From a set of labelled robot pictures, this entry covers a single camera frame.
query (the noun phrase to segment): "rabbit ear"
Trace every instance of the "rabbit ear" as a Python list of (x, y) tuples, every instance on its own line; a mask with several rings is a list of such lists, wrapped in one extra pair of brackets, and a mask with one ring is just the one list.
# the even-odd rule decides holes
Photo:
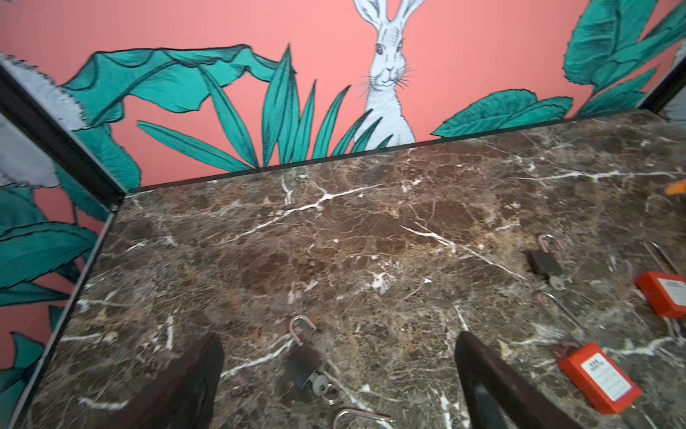
[(359, 15), (371, 25), (374, 25), (377, 30), (381, 29), (381, 25), (388, 21), (388, 14), (386, 13), (386, 4), (388, 0), (353, 0)]
[(424, 0), (403, 0), (398, 8), (398, 14), (395, 16), (393, 21), (399, 22), (403, 27), (407, 24), (407, 20), (410, 19), (410, 15), (419, 9), (419, 6), (424, 3)]

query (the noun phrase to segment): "rabbit body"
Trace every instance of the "rabbit body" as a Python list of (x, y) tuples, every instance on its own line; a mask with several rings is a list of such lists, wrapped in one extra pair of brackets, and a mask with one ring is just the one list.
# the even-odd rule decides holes
[(414, 143), (412, 128), (403, 116), (403, 108), (396, 93), (407, 72), (403, 55), (403, 30), (410, 15), (424, 0), (403, 0), (398, 13), (389, 21), (387, 0), (353, 0), (360, 16), (377, 29), (375, 55), (369, 71), (369, 94), (365, 111), (372, 112), (355, 133), (355, 141), (379, 118), (381, 122), (367, 141), (365, 150), (375, 149), (392, 135), (387, 146)]

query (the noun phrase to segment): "marble surface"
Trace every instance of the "marble surface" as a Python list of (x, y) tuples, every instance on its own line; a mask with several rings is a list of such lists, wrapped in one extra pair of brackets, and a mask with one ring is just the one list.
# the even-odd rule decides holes
[[(686, 267), (684, 206), (662, 193), (686, 178), (685, 145), (630, 113), (133, 195), (23, 427), (96, 427), (212, 330), (226, 353), (213, 428), (328, 428), (340, 406), (468, 428), (452, 355), (469, 329), (583, 426), (625, 428), (556, 366), (566, 337), (525, 257), (542, 232), (566, 241), (559, 296), (584, 339), (644, 390), (658, 428), (686, 427), (686, 340), (633, 283), (654, 269), (643, 239)], [(298, 330), (338, 406), (284, 374), (296, 314), (319, 328)]]

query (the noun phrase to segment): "red plastic lock body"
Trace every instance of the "red plastic lock body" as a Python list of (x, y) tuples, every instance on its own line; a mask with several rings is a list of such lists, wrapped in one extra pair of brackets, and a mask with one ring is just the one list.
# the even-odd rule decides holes
[(686, 278), (676, 274), (648, 271), (636, 279), (636, 284), (658, 316), (686, 316)]
[(621, 413), (643, 393), (595, 343), (558, 365), (602, 414)]

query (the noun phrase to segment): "red padlock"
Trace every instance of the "red padlock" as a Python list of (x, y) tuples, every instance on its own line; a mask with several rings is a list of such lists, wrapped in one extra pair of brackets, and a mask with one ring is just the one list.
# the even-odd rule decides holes
[[(572, 331), (545, 307), (543, 295), (549, 296), (582, 330), (583, 325), (554, 295), (543, 291), (537, 292), (536, 297), (548, 316), (561, 326), (575, 343), (581, 345), (581, 342), (574, 338)], [(558, 366), (602, 414), (620, 414), (643, 393), (595, 343), (581, 346), (572, 354), (560, 359)]]
[[(686, 316), (686, 278), (679, 273), (674, 262), (657, 243), (643, 242), (643, 246), (662, 272), (648, 271), (636, 279), (636, 284), (658, 316), (671, 318)], [(658, 251), (674, 274), (667, 273), (667, 266), (652, 252), (653, 249)]]

